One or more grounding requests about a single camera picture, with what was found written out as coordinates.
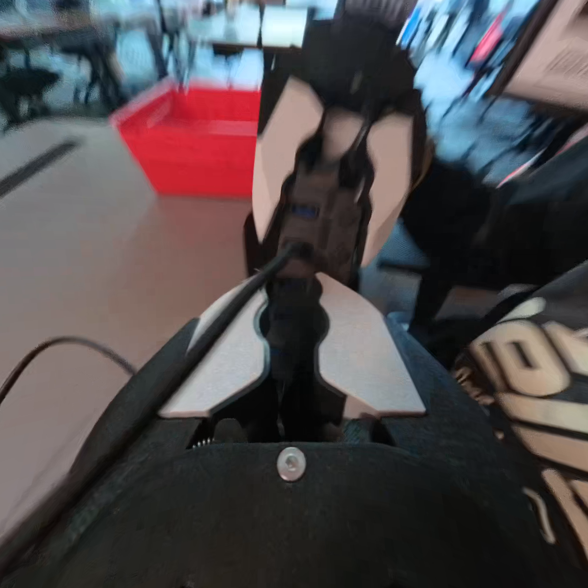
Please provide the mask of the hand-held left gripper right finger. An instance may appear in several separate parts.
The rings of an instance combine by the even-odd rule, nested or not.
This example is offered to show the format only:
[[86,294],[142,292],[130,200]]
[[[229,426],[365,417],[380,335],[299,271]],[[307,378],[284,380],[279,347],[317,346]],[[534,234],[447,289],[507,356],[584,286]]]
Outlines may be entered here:
[[318,375],[344,396],[342,417],[423,416],[424,403],[387,328],[360,294],[316,275],[327,331],[318,345]]

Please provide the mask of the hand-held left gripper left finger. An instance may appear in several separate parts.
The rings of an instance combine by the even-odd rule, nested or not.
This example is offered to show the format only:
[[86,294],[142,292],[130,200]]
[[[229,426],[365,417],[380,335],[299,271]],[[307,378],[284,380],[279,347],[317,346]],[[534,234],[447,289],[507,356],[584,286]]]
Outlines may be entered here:
[[266,291],[257,291],[159,410],[159,417],[210,417],[268,376],[270,349],[259,324],[267,304]]

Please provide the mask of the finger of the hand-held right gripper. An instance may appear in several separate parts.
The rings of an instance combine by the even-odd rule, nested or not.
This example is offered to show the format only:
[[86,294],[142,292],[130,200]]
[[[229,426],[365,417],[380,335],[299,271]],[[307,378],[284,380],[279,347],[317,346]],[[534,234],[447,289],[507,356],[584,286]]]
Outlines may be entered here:
[[264,241],[281,200],[282,184],[293,172],[299,146],[319,128],[324,108],[311,86],[290,77],[262,134],[256,140],[252,214]]
[[386,243],[411,184],[413,119],[391,114],[374,123],[366,147],[373,166],[371,218],[361,267],[367,267]]

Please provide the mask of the dark grey usb hub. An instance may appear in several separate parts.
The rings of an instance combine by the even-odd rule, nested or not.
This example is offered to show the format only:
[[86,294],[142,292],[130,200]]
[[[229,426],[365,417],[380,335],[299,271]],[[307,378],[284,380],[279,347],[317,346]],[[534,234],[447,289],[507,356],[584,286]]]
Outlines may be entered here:
[[339,164],[301,162],[286,187],[277,251],[301,243],[306,253],[300,262],[349,286],[357,274],[364,221],[359,191],[340,184]]

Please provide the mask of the red plastic bin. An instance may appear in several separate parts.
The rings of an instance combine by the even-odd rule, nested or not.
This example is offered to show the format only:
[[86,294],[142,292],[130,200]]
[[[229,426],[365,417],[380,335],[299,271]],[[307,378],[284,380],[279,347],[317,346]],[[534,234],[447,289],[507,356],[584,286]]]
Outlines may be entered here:
[[109,117],[159,196],[250,201],[261,90],[165,78]]

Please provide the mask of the person's black printed shirt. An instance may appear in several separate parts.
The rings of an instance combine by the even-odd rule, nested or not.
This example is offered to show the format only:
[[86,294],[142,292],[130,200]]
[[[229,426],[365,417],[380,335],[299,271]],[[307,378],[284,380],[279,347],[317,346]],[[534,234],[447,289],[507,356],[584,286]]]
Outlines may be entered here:
[[478,335],[453,376],[488,415],[539,527],[541,587],[587,587],[587,262]]

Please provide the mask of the cardboard box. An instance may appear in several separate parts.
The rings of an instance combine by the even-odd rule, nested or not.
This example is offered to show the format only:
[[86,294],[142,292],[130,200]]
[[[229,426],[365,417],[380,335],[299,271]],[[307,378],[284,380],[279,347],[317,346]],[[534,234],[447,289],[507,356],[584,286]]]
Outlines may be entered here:
[[587,111],[587,1],[556,1],[504,92]]

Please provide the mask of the black office chair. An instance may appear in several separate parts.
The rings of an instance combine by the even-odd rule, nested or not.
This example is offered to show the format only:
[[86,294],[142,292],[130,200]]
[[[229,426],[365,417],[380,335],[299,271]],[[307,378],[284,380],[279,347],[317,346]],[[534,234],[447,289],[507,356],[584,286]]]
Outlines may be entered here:
[[44,93],[61,79],[60,74],[44,68],[14,68],[1,75],[1,111],[5,133],[35,118],[50,114]]

